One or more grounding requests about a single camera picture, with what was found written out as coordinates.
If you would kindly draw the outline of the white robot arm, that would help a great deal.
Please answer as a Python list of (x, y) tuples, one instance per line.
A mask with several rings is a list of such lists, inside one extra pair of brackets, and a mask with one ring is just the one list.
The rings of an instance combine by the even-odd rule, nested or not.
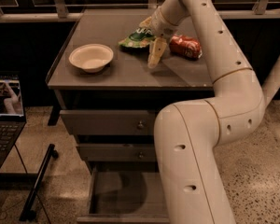
[(214, 97), (177, 102), (155, 119), (154, 145), (170, 224), (236, 224), (213, 149), (254, 132), (280, 88), (280, 55), (260, 83), (212, 0), (165, 0), (151, 16), (147, 64), (160, 61), (178, 25), (191, 18)]

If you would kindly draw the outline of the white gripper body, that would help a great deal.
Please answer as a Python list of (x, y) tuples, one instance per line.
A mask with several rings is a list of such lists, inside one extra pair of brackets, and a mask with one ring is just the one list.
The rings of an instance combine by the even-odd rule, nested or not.
[(170, 8), (158, 7), (151, 15), (150, 30), (156, 37), (170, 39), (177, 30), (178, 19)]

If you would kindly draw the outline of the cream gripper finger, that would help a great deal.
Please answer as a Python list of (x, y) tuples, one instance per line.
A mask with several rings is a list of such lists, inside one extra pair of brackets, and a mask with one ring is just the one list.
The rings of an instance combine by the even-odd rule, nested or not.
[(167, 47), (167, 42), (164, 38), (156, 37), (154, 41), (152, 41), (149, 45), (149, 55), (147, 60), (147, 66), (150, 69), (155, 68), (160, 59), (162, 54), (165, 52)]
[(149, 28), (151, 24), (151, 17), (147, 17), (145, 20), (139, 23), (140, 28)]

